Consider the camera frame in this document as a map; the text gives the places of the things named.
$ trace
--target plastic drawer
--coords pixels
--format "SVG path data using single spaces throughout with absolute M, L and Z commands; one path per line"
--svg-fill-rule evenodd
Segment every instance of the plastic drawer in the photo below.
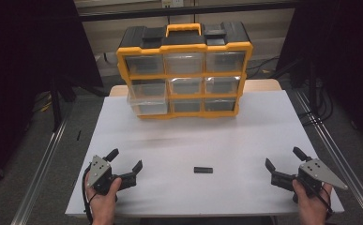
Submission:
M 173 99 L 171 104 L 175 113 L 199 112 L 201 110 L 200 98 Z
M 204 71 L 201 52 L 168 53 L 164 55 L 167 74 L 196 74 Z
M 240 77 L 209 77 L 204 79 L 207 94 L 237 93 Z
M 125 56 L 130 75 L 164 73 L 161 54 Z
M 206 72 L 242 71 L 245 52 L 208 52 L 205 58 Z
M 163 96 L 166 94 L 164 79 L 134 80 L 131 83 L 134 93 L 140 96 Z
M 146 90 L 154 90 L 156 95 L 145 95 Z M 129 89 L 128 104 L 137 115 L 167 114 L 169 110 L 166 98 L 166 84 L 132 85 Z
M 168 82 L 172 95 L 201 93 L 202 78 L 172 78 Z
M 234 110 L 234 97 L 223 98 L 205 98 L 204 109 L 208 112 L 220 112 L 220 111 L 233 111 Z

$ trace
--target wrist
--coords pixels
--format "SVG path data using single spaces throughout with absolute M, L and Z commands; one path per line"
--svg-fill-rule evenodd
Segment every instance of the wrist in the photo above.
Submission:
M 113 225 L 113 223 L 113 218 L 94 218 L 92 225 Z

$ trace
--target gray floor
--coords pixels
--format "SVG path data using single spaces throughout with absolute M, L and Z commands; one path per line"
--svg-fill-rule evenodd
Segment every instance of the gray floor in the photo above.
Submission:
M 263 61 L 250 62 L 250 67 L 260 65 Z M 260 67 L 257 75 L 252 79 L 267 78 L 274 71 L 276 60 Z M 103 77 L 104 90 L 119 83 L 118 76 Z M 295 105 L 297 113 L 303 110 L 299 106 L 295 91 L 290 87 L 287 76 L 280 78 L 280 84 L 287 90 Z M 27 224 L 87 224 L 86 219 L 68 217 L 65 210 L 68 206 L 70 194 L 80 184 L 74 184 L 83 163 L 98 120 L 103 98 L 95 97 L 84 90 L 76 90 L 78 97 L 74 103 L 63 103 L 62 108 L 70 108 L 70 117 L 53 154 L 52 164 L 39 190 L 37 200 L 27 218 Z M 333 115 L 325 121 L 325 126 L 334 141 L 339 146 L 345 158 L 355 171 L 356 176 L 363 183 L 363 133 L 351 126 L 351 119 L 340 105 L 335 102 Z M 10 224 L 21 204 L 35 171 L 42 159 L 47 145 L 52 137 L 53 114 L 51 108 L 46 112 L 35 112 L 29 130 L 19 144 L 18 150 L 4 168 L 5 177 L 0 180 L 0 224 Z M 333 171 L 340 174 L 331 159 L 322 140 L 313 126 L 305 127 L 307 134 L 321 158 Z M 363 210 L 351 190 L 338 191 L 345 213 L 333 216 L 329 221 L 336 224 L 363 224 Z M 279 224 L 299 224 L 297 215 L 278 217 Z M 138 218 L 117 218 L 116 224 L 139 224 Z

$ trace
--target small black object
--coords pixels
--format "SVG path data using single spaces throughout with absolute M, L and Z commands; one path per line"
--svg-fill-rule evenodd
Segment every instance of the small black object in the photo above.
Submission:
M 213 168 L 211 167 L 194 167 L 194 173 L 213 173 Z

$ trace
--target black clamp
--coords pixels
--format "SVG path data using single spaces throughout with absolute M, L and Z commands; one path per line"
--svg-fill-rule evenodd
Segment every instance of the black clamp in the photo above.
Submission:
M 93 160 L 90 165 L 85 169 L 82 180 L 82 192 L 85 206 L 85 213 L 88 219 L 93 223 L 93 218 L 90 211 L 89 202 L 85 197 L 84 181 L 88 172 L 90 172 L 87 180 L 87 187 L 93 188 L 97 194 L 106 195 L 111 188 L 112 182 L 117 178 L 122 178 L 122 184 L 119 190 L 131 188 L 137 185 L 137 174 L 143 168 L 143 162 L 139 160 L 134 168 L 129 173 L 116 175 L 112 174 L 112 168 L 110 162 L 119 155 L 119 150 L 115 148 L 107 157 L 93 156 Z
M 348 186 L 346 186 L 338 176 L 323 163 L 323 161 L 318 158 L 312 159 L 311 157 L 307 157 L 307 155 L 298 147 L 295 147 L 293 152 L 301 161 L 306 161 L 299 166 L 298 175 L 277 172 L 272 162 L 268 158 L 265 160 L 265 166 L 271 172 L 271 185 L 295 191 L 293 188 L 293 180 L 296 179 L 304 186 L 307 196 L 309 198 L 314 196 L 318 197 L 326 206 L 328 214 L 331 215 L 333 210 L 330 207 L 330 203 L 327 203 L 319 195 L 319 192 L 322 189 L 322 183 L 325 182 L 341 189 L 348 189 Z M 298 203 L 296 194 L 293 196 L 293 201 Z

